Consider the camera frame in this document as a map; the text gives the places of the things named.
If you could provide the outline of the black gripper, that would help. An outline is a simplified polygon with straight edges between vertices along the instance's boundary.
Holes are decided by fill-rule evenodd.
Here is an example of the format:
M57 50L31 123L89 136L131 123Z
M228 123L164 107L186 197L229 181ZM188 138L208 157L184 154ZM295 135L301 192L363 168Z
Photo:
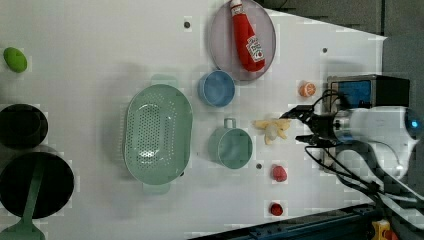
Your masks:
M306 121L312 134L299 135L296 141L319 147L337 146L341 141L334 132L334 114L314 114L312 105L297 105L280 116L281 119L297 119Z

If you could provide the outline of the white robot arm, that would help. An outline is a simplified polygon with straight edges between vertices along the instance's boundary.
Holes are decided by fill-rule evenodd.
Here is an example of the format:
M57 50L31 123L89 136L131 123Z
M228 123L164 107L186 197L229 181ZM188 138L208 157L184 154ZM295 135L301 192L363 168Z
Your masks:
M335 148L329 170L346 186L362 192L415 229L423 228L423 196L401 179L406 175L423 124L407 107L355 108L318 115L298 105L282 115L311 131L296 139L307 149Z

